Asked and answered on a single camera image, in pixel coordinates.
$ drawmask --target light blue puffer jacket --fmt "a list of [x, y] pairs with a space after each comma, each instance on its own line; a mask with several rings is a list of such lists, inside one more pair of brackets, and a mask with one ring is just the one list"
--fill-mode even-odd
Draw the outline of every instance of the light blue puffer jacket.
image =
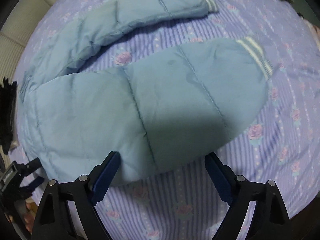
[[112, 0], [66, 25], [21, 84], [28, 157], [40, 157], [50, 179], [66, 182], [118, 151], [119, 185], [186, 164], [243, 132], [265, 104], [273, 72], [252, 38], [184, 44], [77, 73], [134, 28], [217, 11], [212, 0]]

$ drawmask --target black clamp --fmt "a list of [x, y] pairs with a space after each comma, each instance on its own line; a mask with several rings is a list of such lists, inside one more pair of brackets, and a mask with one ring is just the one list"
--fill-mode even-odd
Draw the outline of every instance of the black clamp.
[[[120, 166], [120, 155], [111, 152], [101, 165], [76, 181], [59, 184], [51, 180], [41, 199], [31, 240], [83, 240], [75, 233], [67, 201], [74, 201], [89, 240], [112, 240], [94, 206], [102, 201]], [[276, 183], [250, 182], [236, 176], [215, 153], [205, 167], [220, 198], [230, 206], [212, 240], [236, 240], [250, 201], [256, 201], [248, 240], [292, 240], [290, 220]]]
[[59, 184], [50, 180], [42, 196], [31, 240], [84, 240], [75, 232], [68, 201], [74, 201], [88, 239], [112, 240], [94, 206], [103, 200], [120, 166], [120, 154], [110, 152], [89, 175]]
[[20, 187], [20, 184], [25, 177], [39, 168], [41, 168], [39, 158], [34, 159], [28, 164], [17, 164], [14, 161], [0, 178], [0, 207], [5, 214], [12, 216], [20, 233], [27, 240], [31, 239], [31, 234], [26, 229], [21, 210], [26, 210], [25, 200], [32, 196], [34, 190], [44, 182], [44, 178], [37, 177], [25, 187]]
[[247, 240], [292, 240], [289, 216], [273, 180], [263, 184], [236, 176], [215, 153], [205, 157], [205, 167], [221, 200], [230, 206], [212, 240], [237, 239], [250, 201], [256, 201], [256, 206]]

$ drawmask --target striped cuff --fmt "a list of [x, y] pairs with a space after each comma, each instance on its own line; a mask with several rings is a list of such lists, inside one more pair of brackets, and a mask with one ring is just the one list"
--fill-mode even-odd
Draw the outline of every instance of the striped cuff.
[[209, 10], [208, 10], [209, 13], [219, 11], [218, 6], [214, 0], [205, 0], [205, 1], [209, 5]]
[[252, 38], [245, 37], [243, 39], [236, 40], [241, 44], [245, 50], [252, 56], [255, 62], [262, 70], [266, 80], [268, 80], [273, 74], [273, 67], [271, 63], [265, 58], [262, 47]]

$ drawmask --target jacket sleeve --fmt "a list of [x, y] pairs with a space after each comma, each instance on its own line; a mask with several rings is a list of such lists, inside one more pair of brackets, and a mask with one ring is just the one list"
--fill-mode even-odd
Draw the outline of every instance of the jacket sleeve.
[[76, 73], [84, 62], [133, 29], [171, 19], [204, 17], [218, 11], [213, 0], [110, 0], [67, 24], [34, 56], [20, 88], [25, 93]]

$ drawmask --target white stripe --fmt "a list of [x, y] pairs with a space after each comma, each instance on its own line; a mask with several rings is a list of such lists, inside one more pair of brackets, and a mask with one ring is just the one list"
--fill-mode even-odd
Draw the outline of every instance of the white stripe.
[[266, 68], [268, 69], [268, 72], [270, 74], [270, 76], [272, 75], [272, 68], [270, 67], [270, 65], [268, 64], [268, 62], [266, 60], [264, 60], [264, 54], [263, 54], [263, 50], [262, 48], [258, 45], [258, 43], [256, 43], [256, 41], [254, 39], [252, 39], [251, 37], [245, 37], [245, 39], [252, 45], [254, 46], [257, 51], [260, 53], [261, 57], [263, 58], [263, 61], [266, 65]]
[[211, 12], [212, 11], [212, 5], [211, 5], [211, 3], [210, 3], [210, 1], [209, 0], [205, 0], [207, 3], [208, 3], [208, 5], [209, 5], [209, 12]]
[[214, 6], [214, 11], [217, 12], [218, 11], [218, 6], [217, 6], [216, 2], [214, 0], [210, 0], [210, 1]]
[[249, 54], [253, 57], [253, 59], [256, 61], [256, 63], [257, 63], [257, 64], [259, 65], [259, 67], [261, 68], [261, 70], [262, 70], [262, 72], [263, 72], [266, 80], [268, 80], [268, 75], [267, 75], [267, 73], [265, 72], [264, 67], [262, 66], [262, 64], [261, 64], [259, 58], [257, 57], [257, 55], [252, 51], [252, 49], [250, 49], [250, 47], [249, 47], [247, 44], [245, 44], [243, 41], [241, 41], [241, 40], [237, 40], [236, 42], [238, 42], [239, 44], [241, 44], [241, 45], [249, 52]]

